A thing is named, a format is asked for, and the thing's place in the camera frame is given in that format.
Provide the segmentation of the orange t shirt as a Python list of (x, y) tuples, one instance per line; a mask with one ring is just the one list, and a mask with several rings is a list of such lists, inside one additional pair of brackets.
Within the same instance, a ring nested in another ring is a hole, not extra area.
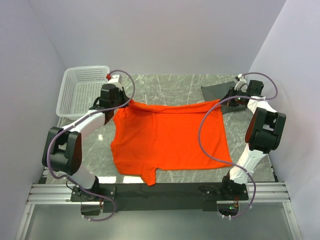
[(140, 176), (149, 186), (156, 170), (210, 170), (232, 161), (217, 101), (181, 106), (147, 105), (131, 101), (113, 121), (115, 137), (110, 148), (122, 175)]

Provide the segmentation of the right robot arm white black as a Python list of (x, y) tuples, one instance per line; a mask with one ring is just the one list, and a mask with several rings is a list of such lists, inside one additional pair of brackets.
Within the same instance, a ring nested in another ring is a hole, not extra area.
[(245, 92), (233, 86), (223, 98), (227, 100), (224, 106), (245, 106), (253, 113), (244, 138), (244, 151), (236, 163), (239, 167), (232, 167), (219, 187), (221, 197), (226, 200), (248, 199), (248, 175), (252, 175), (259, 161), (276, 150), (281, 141), (287, 117), (274, 110), (261, 96), (263, 87), (261, 81), (251, 80)]

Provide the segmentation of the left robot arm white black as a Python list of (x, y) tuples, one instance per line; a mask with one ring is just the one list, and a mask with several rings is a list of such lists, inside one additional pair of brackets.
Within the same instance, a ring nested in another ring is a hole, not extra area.
[(106, 125), (114, 116), (115, 110), (127, 107), (130, 100), (121, 83), (108, 81), (102, 85), (100, 96), (84, 116), (62, 128), (50, 128), (42, 164), (48, 168), (51, 176), (74, 183), (88, 201), (101, 198), (98, 177), (82, 164), (83, 140)]

